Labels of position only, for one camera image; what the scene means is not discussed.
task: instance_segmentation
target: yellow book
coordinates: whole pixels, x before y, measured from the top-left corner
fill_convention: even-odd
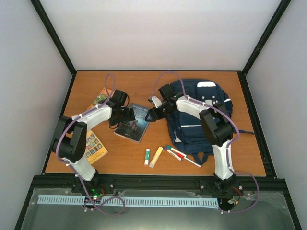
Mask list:
[[[90,164],[93,164],[98,159],[106,155],[107,149],[98,139],[93,131],[88,131],[86,134],[86,150],[85,155]]]

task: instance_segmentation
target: colorful book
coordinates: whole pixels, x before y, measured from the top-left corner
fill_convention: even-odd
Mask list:
[[[106,99],[108,97],[107,95],[107,89],[103,88],[100,94],[96,97],[96,99],[93,101],[93,103],[87,108],[91,109],[97,103],[103,99]],[[85,149],[85,155],[89,161],[90,164],[93,164],[98,159],[102,158],[104,155],[108,153],[105,146],[101,143],[101,141],[98,139],[98,137],[95,135],[95,133],[90,130],[86,134],[86,149]]]
[[[149,124],[149,122],[145,121],[149,109],[135,103],[131,103],[129,108],[133,108],[135,120],[120,123],[114,133],[140,142]]]
[[[95,133],[91,130],[88,131],[88,133],[86,134],[85,155],[89,163],[93,164],[95,161],[102,158],[107,153],[107,149],[101,143]]]

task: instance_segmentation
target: green glue stick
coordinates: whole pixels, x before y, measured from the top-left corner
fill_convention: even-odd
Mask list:
[[[150,150],[146,149],[144,165],[148,165],[149,163],[149,153],[150,153]]]

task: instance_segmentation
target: brown tabletop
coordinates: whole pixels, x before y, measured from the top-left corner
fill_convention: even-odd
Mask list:
[[[78,71],[74,81],[64,115],[73,116],[82,113],[93,102],[104,87],[104,80],[109,71]],[[130,102],[152,107],[147,101],[154,83],[161,71],[113,71],[117,78],[116,89],[126,92]],[[236,72],[224,71],[178,71],[182,78],[204,78],[219,84],[227,92],[233,103],[232,119],[239,129],[253,131],[248,109]],[[164,75],[157,86],[156,96],[161,98],[158,88],[177,80],[174,74]],[[112,79],[108,80],[112,88]],[[154,168],[144,166],[145,150],[150,149],[150,160],[159,146],[171,144],[165,119],[150,123],[141,142],[119,137],[110,129],[108,122],[93,128],[93,131],[105,145],[108,154],[93,166],[103,174],[153,174],[153,175],[213,175],[214,157],[199,168],[188,161],[178,161],[163,151]],[[251,134],[241,134],[232,145],[232,161],[237,172],[250,172],[255,176],[265,176],[262,159],[256,138]],[[71,173],[69,167],[56,160],[51,153],[47,173]]]

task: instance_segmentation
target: gray wall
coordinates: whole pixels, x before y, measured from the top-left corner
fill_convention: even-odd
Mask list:
[[[238,70],[280,0],[41,2],[76,69]]]
[[[279,178],[307,229],[307,1],[292,1],[247,76]]]
[[[29,0],[2,0],[0,22],[0,228],[10,230],[42,170],[70,74]]]

